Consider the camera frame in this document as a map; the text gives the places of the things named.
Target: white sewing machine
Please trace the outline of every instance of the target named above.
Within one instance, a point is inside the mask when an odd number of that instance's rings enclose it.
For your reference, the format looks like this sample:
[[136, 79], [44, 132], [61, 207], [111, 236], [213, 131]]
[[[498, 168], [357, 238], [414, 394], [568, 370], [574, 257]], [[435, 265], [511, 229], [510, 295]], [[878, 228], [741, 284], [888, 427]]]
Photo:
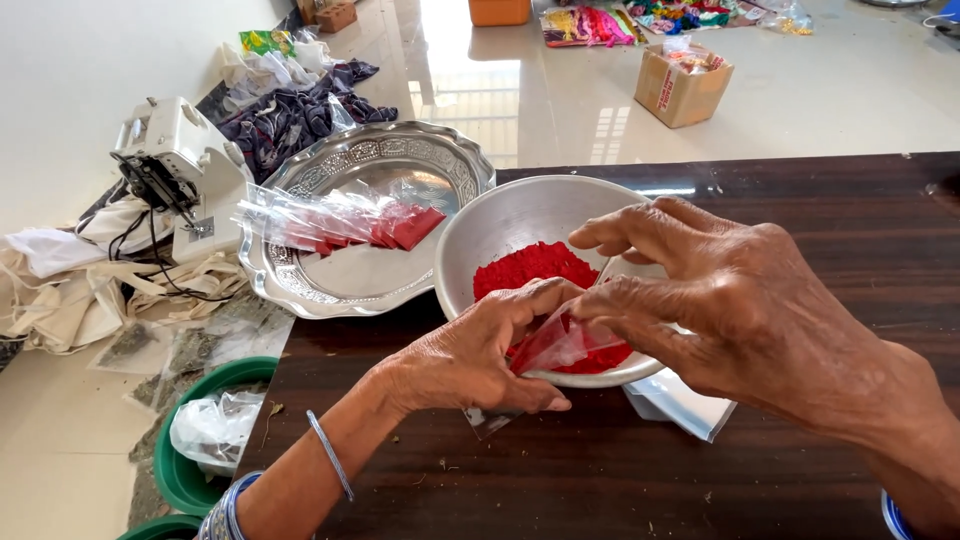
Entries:
[[253, 183], [243, 152], [181, 97], [147, 98], [120, 129], [116, 149], [131, 192], [175, 218], [178, 264], [235, 252], [242, 233], [230, 220]]

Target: blue bangle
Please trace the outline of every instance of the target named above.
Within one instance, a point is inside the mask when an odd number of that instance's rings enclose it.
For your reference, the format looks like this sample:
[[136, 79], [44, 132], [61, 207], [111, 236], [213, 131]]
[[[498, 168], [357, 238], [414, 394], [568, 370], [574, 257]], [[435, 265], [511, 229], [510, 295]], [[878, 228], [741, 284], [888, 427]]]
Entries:
[[263, 471], [249, 473], [237, 480], [220, 498], [197, 531], [198, 540], [246, 540], [237, 524], [237, 497], [260, 478]]
[[880, 490], [880, 506], [883, 508], [883, 519], [887, 522], [887, 527], [894, 534], [897, 540], [913, 540], [910, 529], [907, 528], [900, 515], [900, 509], [894, 504], [894, 500], [887, 495], [885, 489]]
[[317, 436], [320, 437], [320, 442], [324, 443], [326, 454], [330, 457], [330, 462], [333, 463], [333, 468], [337, 471], [337, 476], [340, 477], [340, 483], [344, 485], [344, 493], [347, 495], [347, 500], [352, 503], [353, 490], [350, 489], [350, 482], [347, 481], [347, 473], [345, 473], [344, 468], [340, 466], [340, 460], [337, 459], [336, 453], [333, 452], [333, 447], [330, 446], [330, 441], [327, 440], [324, 429], [320, 427], [320, 422], [317, 422], [317, 417], [313, 415], [312, 410], [306, 411], [306, 419], [310, 422], [310, 426], [313, 426], [313, 431], [317, 432]]

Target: red powder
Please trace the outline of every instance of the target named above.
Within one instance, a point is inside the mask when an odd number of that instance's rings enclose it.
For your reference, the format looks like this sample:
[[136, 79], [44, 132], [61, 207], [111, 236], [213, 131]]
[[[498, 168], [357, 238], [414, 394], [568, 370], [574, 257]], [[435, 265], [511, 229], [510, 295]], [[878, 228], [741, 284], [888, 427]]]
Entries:
[[[487, 266], [477, 268], [476, 274], [473, 275], [473, 300], [479, 301], [491, 291], [498, 289], [520, 288], [533, 278], [547, 279], [559, 276], [583, 288], [588, 288], [596, 282], [598, 275], [599, 272], [573, 255], [563, 242], [549, 245], [537, 242], [499, 258]], [[507, 351], [507, 356], [513, 356], [521, 343], [523, 342], [511, 347]], [[586, 358], [573, 365], [559, 367], [553, 371], [575, 374], [602, 373], [620, 365], [632, 352], [629, 345], [601, 349], [589, 353]]]

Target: hand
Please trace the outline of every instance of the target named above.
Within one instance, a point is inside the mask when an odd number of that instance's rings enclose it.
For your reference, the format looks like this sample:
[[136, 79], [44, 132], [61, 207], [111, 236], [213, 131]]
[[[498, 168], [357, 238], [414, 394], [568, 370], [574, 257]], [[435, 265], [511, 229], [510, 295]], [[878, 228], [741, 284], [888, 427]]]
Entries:
[[379, 369], [404, 412], [424, 408], [567, 410], [570, 402], [549, 382], [519, 379], [507, 369], [507, 348], [534, 318], [552, 313], [583, 289], [561, 278], [498, 290], [455, 320], [430, 332]]
[[927, 361], [857, 322], [781, 227], [660, 197], [592, 219], [569, 241], [664, 266], [670, 280], [621, 276], [591, 288], [574, 313], [611, 327], [701, 394], [874, 448], [878, 439], [889, 445], [890, 429], [906, 436], [956, 423]]

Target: dark wooden table surface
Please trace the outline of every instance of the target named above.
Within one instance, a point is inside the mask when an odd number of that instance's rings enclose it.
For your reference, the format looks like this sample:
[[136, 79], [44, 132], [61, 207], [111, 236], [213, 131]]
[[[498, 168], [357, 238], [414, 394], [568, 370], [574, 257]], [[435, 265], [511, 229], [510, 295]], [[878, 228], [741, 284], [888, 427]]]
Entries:
[[[572, 171], [783, 225], [860, 321], [932, 362], [960, 410], [960, 223], [950, 191], [960, 153], [518, 169], [498, 179]], [[272, 463], [307, 430], [307, 408], [319, 415], [379, 359], [443, 322], [431, 293], [378, 317], [298, 321], [267, 395], [286, 409], [240, 472]], [[566, 395], [571, 411], [522, 416], [482, 442], [460, 411], [415, 414], [317, 538], [889, 537], [879, 485], [845, 445], [744, 405], [707, 444], [641, 420], [620, 388]]]

